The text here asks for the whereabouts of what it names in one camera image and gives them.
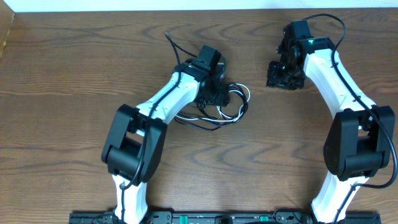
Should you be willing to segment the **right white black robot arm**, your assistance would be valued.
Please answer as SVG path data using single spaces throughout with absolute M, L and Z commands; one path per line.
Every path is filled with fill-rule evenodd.
M 304 223 L 366 223 L 346 210 L 361 187 L 385 189 L 397 177 L 397 154 L 392 142 L 395 114 L 378 106 L 357 86 L 328 37 L 314 37 L 306 19 L 284 27 L 277 47 L 279 61 L 271 61 L 266 85 L 301 89 L 310 79 L 333 118 L 323 147 L 327 175 Z

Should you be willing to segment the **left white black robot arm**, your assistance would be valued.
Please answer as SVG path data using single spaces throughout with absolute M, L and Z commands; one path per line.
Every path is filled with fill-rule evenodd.
M 116 111 L 101 153 L 116 185 L 113 223 L 143 221 L 147 183 L 159 165 L 167 126 L 180 110 L 191 102 L 227 104 L 221 58 L 218 50 L 204 45 L 198 56 L 178 62 L 169 82 L 149 100 Z

